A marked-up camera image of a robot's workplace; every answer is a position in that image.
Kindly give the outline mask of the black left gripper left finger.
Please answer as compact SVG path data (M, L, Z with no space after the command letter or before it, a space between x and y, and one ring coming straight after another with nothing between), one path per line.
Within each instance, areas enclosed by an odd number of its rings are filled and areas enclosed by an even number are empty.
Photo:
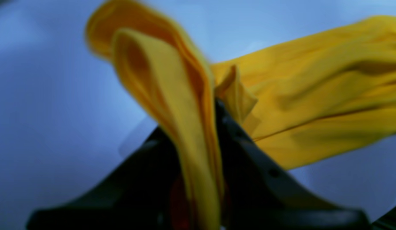
M192 230L179 160L157 127L97 186L71 202L34 211L28 230Z

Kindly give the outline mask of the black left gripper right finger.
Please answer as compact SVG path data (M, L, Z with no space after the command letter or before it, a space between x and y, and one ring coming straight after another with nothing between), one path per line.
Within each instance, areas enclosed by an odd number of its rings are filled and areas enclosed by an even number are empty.
M267 156L215 101L228 188L229 230L370 230L363 211L340 208L304 188Z

